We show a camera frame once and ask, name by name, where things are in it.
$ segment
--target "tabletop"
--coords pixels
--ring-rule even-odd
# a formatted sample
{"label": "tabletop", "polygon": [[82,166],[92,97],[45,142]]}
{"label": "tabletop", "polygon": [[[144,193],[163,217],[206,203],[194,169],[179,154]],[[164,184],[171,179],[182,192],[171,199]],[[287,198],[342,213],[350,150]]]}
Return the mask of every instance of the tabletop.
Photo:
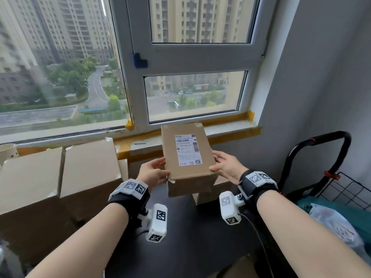
{"label": "tabletop", "polygon": [[219,201],[196,206],[192,195],[169,198],[167,186],[156,187],[147,208],[168,208],[167,234],[160,243],[146,241],[144,228],[125,232],[106,267],[106,277],[206,278],[261,248],[246,220],[230,226]]}

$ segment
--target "blue clip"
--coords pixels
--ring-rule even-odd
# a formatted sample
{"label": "blue clip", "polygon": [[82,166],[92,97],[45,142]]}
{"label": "blue clip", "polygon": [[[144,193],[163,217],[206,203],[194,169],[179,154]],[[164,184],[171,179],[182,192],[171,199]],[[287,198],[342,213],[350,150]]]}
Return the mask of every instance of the blue clip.
{"label": "blue clip", "polygon": [[139,53],[132,54],[131,59],[136,69],[148,68],[148,61],[146,59],[141,59]]}

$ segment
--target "hand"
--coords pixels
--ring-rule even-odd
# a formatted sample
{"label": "hand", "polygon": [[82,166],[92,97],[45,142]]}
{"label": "hand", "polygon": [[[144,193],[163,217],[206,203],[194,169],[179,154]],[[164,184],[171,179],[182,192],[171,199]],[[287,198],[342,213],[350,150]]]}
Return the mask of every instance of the hand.
{"label": "hand", "polygon": [[165,165],[165,157],[154,159],[141,165],[137,181],[142,181],[148,185],[148,192],[151,193],[154,186],[167,182],[169,170],[161,170]]}
{"label": "hand", "polygon": [[248,168],[243,166],[237,158],[232,155],[216,150],[213,150],[213,154],[217,156],[215,158],[217,164],[210,166],[209,169],[214,172],[221,170],[221,176],[227,178],[234,184],[238,184],[240,182],[240,177]]}

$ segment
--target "black wire basket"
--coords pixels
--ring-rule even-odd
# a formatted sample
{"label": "black wire basket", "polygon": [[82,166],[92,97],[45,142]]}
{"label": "black wire basket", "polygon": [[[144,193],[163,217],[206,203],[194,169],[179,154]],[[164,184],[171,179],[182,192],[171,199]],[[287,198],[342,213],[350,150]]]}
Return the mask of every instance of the black wire basket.
{"label": "black wire basket", "polygon": [[332,179],[317,198],[371,212],[371,190],[345,173],[339,172],[338,175],[340,178]]}

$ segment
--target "black cable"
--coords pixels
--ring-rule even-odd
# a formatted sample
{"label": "black cable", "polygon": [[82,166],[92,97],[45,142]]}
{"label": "black cable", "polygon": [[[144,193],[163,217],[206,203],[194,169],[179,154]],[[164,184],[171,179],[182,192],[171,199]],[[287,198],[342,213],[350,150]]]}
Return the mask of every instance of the black cable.
{"label": "black cable", "polygon": [[249,220],[248,217],[245,216],[244,214],[239,214],[239,215],[240,215],[240,216],[243,216],[245,219],[247,219],[248,222],[253,226],[253,228],[254,228],[254,230],[255,230],[255,233],[256,233],[257,237],[259,238],[260,244],[262,244],[263,251],[264,251],[264,254],[265,254],[265,258],[267,259],[268,266],[269,266],[269,270],[271,271],[272,278],[274,278],[273,271],[272,271],[272,267],[271,267],[271,264],[269,263],[269,259],[268,259],[267,252],[265,251],[264,244],[263,244],[263,242],[262,242],[262,239],[261,239],[260,236],[259,236],[259,233],[258,233],[257,229],[255,228],[255,225],[254,225],[254,224],[251,222],[251,220]]}
{"label": "black cable", "polygon": [[147,230],[143,230],[142,232],[140,232],[135,238],[138,238],[140,235],[142,235],[143,233],[148,233],[149,232],[149,229]]}

